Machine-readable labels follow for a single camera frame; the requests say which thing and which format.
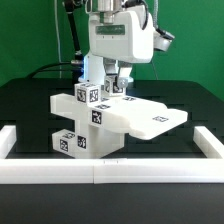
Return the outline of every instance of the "white rectangular block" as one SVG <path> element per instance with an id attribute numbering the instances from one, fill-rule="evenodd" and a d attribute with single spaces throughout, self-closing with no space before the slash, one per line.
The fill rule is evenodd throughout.
<path id="1" fill-rule="evenodd" d="M 0 160 L 0 184 L 93 183 L 92 160 Z"/>
<path id="2" fill-rule="evenodd" d="M 207 158 L 224 159 L 224 145 L 206 127 L 195 127 L 193 140 Z"/>
<path id="3" fill-rule="evenodd" d="M 127 159 L 94 166 L 94 183 L 224 183 L 217 159 Z"/>
<path id="4" fill-rule="evenodd" d="M 5 159 L 16 142 L 16 127 L 4 126 L 0 131 L 0 159 Z"/>

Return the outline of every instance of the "green wall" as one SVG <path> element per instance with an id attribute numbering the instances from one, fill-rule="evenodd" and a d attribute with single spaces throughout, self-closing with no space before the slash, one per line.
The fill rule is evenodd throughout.
<path id="1" fill-rule="evenodd" d="M 73 56 L 64 9 L 58 0 L 62 58 Z M 161 80 L 191 80 L 224 100 L 224 1 L 160 0 L 159 20 L 176 36 L 167 53 L 156 52 L 154 63 Z M 150 9 L 153 0 L 148 0 Z M 81 47 L 88 52 L 84 8 L 75 12 Z M 25 77 L 42 65 L 58 61 L 53 0 L 1 0 L 0 85 Z M 134 66 L 135 79 L 155 79 L 151 64 Z"/>

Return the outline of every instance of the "white foam block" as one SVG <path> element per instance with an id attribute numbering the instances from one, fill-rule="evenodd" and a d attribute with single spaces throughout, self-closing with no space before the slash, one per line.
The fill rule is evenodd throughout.
<path id="1" fill-rule="evenodd" d="M 193 140 L 207 158 L 224 159 L 224 145 L 206 127 L 195 127 Z"/>
<path id="2" fill-rule="evenodd" d="M 0 131 L 0 159 L 5 159 L 16 142 L 16 127 L 4 126 Z"/>
<path id="3" fill-rule="evenodd" d="M 129 133 L 143 140 L 152 139 L 187 121 L 187 112 L 167 109 L 164 104 L 125 96 L 108 98 L 91 106 L 74 102 L 74 96 L 51 96 L 51 112 L 116 133 Z M 98 113 L 99 121 L 93 119 Z"/>
<path id="4" fill-rule="evenodd" d="M 0 184 L 93 183 L 94 160 L 0 160 Z"/>
<path id="5" fill-rule="evenodd" d="M 127 159 L 94 166 L 94 183 L 224 183 L 216 159 Z"/>

